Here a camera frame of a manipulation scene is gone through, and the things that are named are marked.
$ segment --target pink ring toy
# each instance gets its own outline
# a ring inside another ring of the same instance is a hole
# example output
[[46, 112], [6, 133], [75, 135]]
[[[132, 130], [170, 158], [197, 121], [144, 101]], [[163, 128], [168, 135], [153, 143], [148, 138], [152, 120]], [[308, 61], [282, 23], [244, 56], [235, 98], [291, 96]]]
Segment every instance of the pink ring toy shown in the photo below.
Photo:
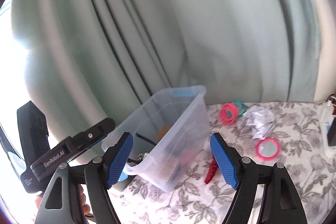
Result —
[[[260, 153], [259, 153], [259, 148], [260, 148], [260, 145], [262, 145], [264, 142], [272, 142], [274, 143], [276, 146], [277, 146], [277, 151], [275, 152], [275, 154], [273, 156], [270, 156], [270, 157], [265, 157], [265, 156], [262, 156]], [[275, 139], [272, 139], [272, 138], [266, 138], [264, 140], [261, 140], [260, 142], [258, 142], [258, 144], [256, 145], [255, 147], [255, 152], [258, 156], [258, 158], [262, 159], [262, 160], [272, 160], [274, 158], [276, 158], [279, 153], [280, 153], [280, 144], [278, 143], [277, 140]]]
[[233, 103], [227, 103], [223, 105], [222, 109], [219, 111], [218, 117], [222, 123], [229, 126], [235, 122], [238, 115], [239, 115], [239, 110], [238, 110], [237, 105]]

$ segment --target metal screw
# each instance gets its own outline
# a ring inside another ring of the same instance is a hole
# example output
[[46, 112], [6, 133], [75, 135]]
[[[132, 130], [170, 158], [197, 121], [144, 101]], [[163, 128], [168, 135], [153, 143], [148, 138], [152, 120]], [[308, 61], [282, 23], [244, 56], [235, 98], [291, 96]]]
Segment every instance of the metal screw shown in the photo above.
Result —
[[61, 163], [59, 166], [58, 166], [60, 169], [65, 169], [68, 167], [68, 164], [66, 162], [63, 162]]
[[102, 160], [103, 160], [102, 157], [95, 157], [95, 158], [93, 159], [93, 163], [94, 163], [94, 164], [98, 164], [98, 163], [100, 163]]
[[245, 164], [249, 164], [251, 162], [251, 159], [249, 157], [243, 157], [241, 161]]
[[285, 165], [282, 162], [277, 162], [277, 167], [281, 169], [284, 168]]

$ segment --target crumpled plastic bag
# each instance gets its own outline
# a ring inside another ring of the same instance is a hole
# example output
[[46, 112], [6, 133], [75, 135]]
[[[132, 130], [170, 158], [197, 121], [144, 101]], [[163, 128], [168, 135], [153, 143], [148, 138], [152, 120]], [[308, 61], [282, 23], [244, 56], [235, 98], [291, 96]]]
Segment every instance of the crumpled plastic bag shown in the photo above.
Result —
[[243, 114], [242, 119], [237, 121], [239, 130], [245, 126], [251, 128], [253, 139], [263, 140], [275, 128], [274, 114], [268, 108], [252, 106]]

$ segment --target orange object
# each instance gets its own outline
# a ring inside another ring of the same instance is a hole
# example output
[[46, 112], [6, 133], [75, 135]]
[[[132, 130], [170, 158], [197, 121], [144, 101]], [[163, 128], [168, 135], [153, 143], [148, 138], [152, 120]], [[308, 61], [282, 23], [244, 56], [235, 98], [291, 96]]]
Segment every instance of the orange object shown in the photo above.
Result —
[[158, 142], [164, 137], [164, 135], [166, 135], [170, 128], [171, 126], [164, 126], [159, 130], [159, 134], [157, 135]]

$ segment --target blue gripper pad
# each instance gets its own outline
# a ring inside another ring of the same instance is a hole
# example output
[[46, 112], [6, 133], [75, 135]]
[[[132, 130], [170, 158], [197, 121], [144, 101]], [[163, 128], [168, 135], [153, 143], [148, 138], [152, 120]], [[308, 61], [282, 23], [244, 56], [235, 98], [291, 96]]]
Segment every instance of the blue gripper pad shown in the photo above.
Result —
[[128, 132], [124, 133], [124, 135], [122, 135], [122, 137], [114, 147], [119, 150], [117, 151], [108, 170], [108, 178], [106, 180], [106, 185], [108, 188], [111, 188], [113, 184], [116, 184], [118, 182], [121, 172], [123, 171], [127, 159], [133, 148], [133, 136]]
[[210, 148], [212, 154], [216, 159], [218, 167], [222, 172], [225, 182], [233, 189], [236, 189], [239, 183], [236, 173], [236, 167], [227, 155], [225, 148], [219, 142], [216, 134], [213, 134], [210, 138]]

